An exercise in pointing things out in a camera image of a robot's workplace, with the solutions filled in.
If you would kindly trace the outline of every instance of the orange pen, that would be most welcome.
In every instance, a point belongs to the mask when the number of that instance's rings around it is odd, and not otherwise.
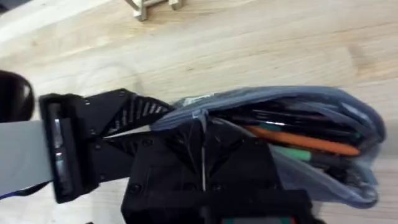
[[[292,144],[295,146],[309,147],[312,149],[318,149],[327,152],[334,152],[345,156],[359,155],[358,149],[347,144],[301,136],[298,134],[270,131],[255,126],[245,126],[245,128],[251,131],[257,137],[265,138],[268,140]]]

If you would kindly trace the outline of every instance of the zipper pouch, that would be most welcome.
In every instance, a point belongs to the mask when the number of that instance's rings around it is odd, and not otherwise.
[[[386,138],[382,118],[337,88],[270,86],[189,97],[155,122],[170,129],[189,119],[216,119],[268,140],[285,189],[313,200],[369,208],[378,200],[370,170]]]

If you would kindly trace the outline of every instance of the metal bracket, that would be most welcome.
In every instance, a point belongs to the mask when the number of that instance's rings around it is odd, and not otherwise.
[[[182,0],[126,0],[126,2],[134,10],[134,18],[138,21],[145,21],[148,19],[147,8],[161,2],[168,1],[173,10],[178,10],[182,7]]]

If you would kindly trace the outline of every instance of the wooden surface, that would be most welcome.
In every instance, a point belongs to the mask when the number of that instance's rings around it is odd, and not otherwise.
[[[398,223],[398,3],[388,0],[187,0],[139,23],[123,0],[33,0],[0,17],[0,68],[37,95],[114,88],[172,101],[260,85],[340,87],[375,107],[389,139],[370,210],[324,203],[328,223]],[[0,223],[122,223],[125,180],[56,205],[51,188],[0,202]]]

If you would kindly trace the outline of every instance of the green pen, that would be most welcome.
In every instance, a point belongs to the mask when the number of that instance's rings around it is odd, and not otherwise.
[[[283,153],[293,159],[297,159],[304,162],[311,162],[316,164],[322,164],[326,166],[335,167],[348,167],[349,161],[338,156],[330,156],[317,152],[310,152],[300,149],[293,149],[289,147],[276,146],[268,144],[270,149]]]

